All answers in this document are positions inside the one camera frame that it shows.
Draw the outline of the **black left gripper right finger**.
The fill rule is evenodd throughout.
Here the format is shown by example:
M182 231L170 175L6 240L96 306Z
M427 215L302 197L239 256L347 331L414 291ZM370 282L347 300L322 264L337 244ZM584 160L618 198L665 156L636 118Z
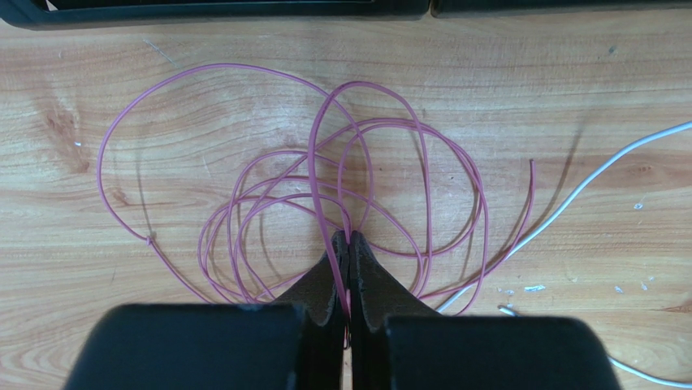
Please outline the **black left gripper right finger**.
M361 232L348 244L348 289L352 387L402 388L404 371L421 361L416 332L438 315L379 263Z

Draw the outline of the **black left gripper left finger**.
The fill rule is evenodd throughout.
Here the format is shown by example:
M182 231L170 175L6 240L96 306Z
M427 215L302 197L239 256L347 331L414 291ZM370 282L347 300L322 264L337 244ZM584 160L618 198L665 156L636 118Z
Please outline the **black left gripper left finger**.
M272 308L274 352L270 361L272 389L340 389L347 315L340 297L346 284L347 234L336 232L327 253L278 299Z

